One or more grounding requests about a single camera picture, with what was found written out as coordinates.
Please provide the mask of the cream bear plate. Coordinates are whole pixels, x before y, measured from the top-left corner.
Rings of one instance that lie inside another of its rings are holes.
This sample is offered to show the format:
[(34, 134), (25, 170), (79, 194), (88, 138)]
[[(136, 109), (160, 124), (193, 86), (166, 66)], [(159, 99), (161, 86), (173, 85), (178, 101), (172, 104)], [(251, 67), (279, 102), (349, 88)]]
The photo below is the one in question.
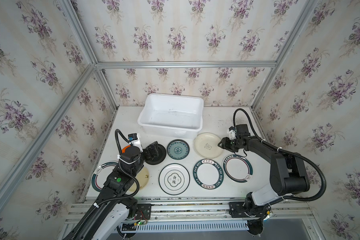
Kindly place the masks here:
[(223, 149), (218, 146), (221, 141), (217, 135), (212, 133), (199, 134), (194, 140), (196, 153), (205, 159), (214, 159), (223, 153)]

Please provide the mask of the white plate green red rim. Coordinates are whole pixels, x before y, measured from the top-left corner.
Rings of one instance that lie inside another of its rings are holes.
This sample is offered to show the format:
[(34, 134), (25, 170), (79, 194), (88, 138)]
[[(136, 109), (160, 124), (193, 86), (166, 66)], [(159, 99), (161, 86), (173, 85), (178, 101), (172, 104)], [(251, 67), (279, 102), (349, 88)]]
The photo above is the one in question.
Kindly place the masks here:
[(252, 164), (243, 156), (231, 154), (223, 160), (223, 170), (236, 183), (247, 183), (253, 177)]

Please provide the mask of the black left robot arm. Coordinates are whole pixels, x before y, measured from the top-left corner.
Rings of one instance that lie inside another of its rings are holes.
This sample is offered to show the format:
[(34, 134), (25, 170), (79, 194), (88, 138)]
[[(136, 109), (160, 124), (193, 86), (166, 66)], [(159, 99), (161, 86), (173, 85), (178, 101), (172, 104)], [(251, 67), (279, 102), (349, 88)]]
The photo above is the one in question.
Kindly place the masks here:
[(108, 175), (98, 197), (65, 240), (106, 240), (125, 219), (137, 211), (134, 196), (140, 184), (138, 173), (146, 161), (164, 160), (166, 150), (158, 142), (141, 149), (137, 142), (128, 142), (122, 150), (117, 142), (118, 162)]

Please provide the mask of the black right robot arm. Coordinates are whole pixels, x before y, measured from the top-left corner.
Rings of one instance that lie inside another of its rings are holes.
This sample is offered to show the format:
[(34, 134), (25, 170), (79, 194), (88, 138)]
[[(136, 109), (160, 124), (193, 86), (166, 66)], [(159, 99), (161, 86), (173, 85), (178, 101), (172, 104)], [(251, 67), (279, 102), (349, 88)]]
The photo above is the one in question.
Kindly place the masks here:
[(261, 214), (261, 208), (275, 204), (283, 197), (307, 192), (309, 178), (301, 157), (282, 153), (281, 148), (269, 144), (257, 135), (251, 135), (245, 124), (229, 128), (229, 136), (222, 138), (218, 147), (232, 153), (249, 151), (260, 156), (270, 164), (268, 185), (247, 194), (243, 212), (248, 217)]

